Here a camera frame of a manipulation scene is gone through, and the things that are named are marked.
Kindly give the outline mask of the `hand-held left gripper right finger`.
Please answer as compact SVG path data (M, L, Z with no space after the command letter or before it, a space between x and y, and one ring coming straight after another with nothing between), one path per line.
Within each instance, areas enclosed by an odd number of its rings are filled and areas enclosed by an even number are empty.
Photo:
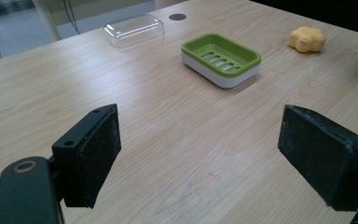
M358 134L315 111L286 105L278 149L328 206L358 209Z

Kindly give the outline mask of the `clear plastic lid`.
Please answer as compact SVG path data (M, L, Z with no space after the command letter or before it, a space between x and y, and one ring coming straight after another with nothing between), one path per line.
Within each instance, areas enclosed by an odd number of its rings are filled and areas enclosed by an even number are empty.
M164 34L164 24L150 14L142 14L104 26L114 47L126 48Z

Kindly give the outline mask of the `white table leg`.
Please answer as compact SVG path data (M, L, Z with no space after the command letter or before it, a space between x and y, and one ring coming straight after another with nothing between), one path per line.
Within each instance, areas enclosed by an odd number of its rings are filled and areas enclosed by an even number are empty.
M55 25L55 22L48 10L47 4L45 0L33 0L35 8L40 15L43 23L45 24L46 29L48 30L48 34L52 41L60 41L61 36Z

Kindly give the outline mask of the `green and white soap dish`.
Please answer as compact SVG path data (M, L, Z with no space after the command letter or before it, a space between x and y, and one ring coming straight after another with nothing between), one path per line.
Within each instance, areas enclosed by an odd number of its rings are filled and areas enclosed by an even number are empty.
M220 34L206 34L181 47L184 64L220 88L230 89L254 76L261 55Z

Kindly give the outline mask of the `yellow soap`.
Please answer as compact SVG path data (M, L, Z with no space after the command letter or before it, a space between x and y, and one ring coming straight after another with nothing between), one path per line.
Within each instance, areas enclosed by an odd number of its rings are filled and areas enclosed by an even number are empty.
M288 45L302 53L318 52L325 41L326 37L320 29L302 26L290 34Z

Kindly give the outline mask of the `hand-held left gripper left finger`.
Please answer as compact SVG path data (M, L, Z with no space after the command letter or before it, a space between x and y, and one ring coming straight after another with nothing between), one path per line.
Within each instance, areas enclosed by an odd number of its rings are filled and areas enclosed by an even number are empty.
M93 109L52 145L66 206L94 207L120 150L116 104Z

